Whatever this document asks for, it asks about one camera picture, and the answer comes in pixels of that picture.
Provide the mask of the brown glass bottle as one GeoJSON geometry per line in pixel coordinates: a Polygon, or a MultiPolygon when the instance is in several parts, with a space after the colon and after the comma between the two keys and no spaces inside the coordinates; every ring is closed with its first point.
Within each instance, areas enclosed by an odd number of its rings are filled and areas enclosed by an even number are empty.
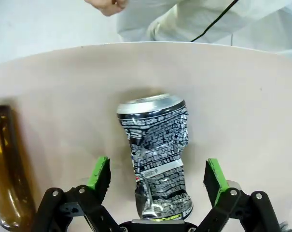
{"type": "Polygon", "coordinates": [[[8,105],[0,105],[0,226],[9,232],[28,232],[35,212],[12,110],[8,105]]]}

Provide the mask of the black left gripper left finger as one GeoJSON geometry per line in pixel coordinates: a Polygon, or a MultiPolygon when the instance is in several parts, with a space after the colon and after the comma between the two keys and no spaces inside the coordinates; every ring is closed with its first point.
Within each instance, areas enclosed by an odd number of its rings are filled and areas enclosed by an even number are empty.
{"type": "Polygon", "coordinates": [[[83,217],[93,232],[119,232],[119,225],[102,205],[110,182],[110,159],[103,156],[86,185],[67,192],[49,188],[35,215],[34,232],[67,232],[75,217],[83,217]]]}

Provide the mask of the person's bare hand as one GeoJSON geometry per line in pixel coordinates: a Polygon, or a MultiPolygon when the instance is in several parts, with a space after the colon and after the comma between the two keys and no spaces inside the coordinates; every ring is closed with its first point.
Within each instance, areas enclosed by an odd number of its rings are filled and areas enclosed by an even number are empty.
{"type": "Polygon", "coordinates": [[[112,16],[121,12],[127,5],[128,0],[84,0],[104,16],[112,16]]]}

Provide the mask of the crushed black drink can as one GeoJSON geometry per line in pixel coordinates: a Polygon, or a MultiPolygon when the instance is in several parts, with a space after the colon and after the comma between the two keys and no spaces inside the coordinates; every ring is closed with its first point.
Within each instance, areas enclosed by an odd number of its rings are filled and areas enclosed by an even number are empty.
{"type": "Polygon", "coordinates": [[[122,103],[116,113],[130,144],[139,217],[186,219],[193,202],[181,158],[189,143],[185,100],[160,94],[122,103]]]}

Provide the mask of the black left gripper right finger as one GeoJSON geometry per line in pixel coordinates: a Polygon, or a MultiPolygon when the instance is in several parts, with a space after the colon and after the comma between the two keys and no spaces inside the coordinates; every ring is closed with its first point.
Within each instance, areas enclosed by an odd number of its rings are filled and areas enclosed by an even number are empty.
{"type": "Polygon", "coordinates": [[[206,161],[203,183],[212,209],[196,232],[221,232],[231,218],[239,220],[244,232],[281,232],[268,195],[263,191],[247,195],[231,186],[217,159],[206,161]]]}

